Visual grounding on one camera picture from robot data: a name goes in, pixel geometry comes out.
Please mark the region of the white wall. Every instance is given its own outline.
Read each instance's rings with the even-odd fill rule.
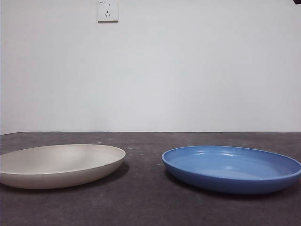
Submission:
[[[293,0],[1,1],[1,132],[301,132]]]

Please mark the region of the beige plate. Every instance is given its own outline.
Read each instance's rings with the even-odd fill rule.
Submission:
[[[125,156],[120,148],[105,145],[23,149],[0,156],[0,182],[29,189],[81,185],[111,174]]]

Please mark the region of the blue plate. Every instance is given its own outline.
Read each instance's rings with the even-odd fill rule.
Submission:
[[[188,184],[232,194],[279,191],[301,174],[295,159],[242,147],[180,147],[165,152],[162,160],[170,173]]]

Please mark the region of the table surface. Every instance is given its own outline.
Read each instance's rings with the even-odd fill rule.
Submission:
[[[221,194],[175,179],[161,160],[176,147],[227,145],[301,161],[301,133],[26,132],[2,135],[1,154],[61,144],[112,145],[127,155],[114,173],[85,185],[52,190],[0,185],[1,226],[301,225],[301,180],[272,194]]]

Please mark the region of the plate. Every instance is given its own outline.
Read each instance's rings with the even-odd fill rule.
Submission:
[[[176,178],[208,190],[231,194],[264,194],[298,180],[301,164],[284,155],[227,146],[189,146],[162,155]]]
[[[53,145],[0,156],[0,182],[29,189],[85,184],[114,172],[126,153],[105,145]]]

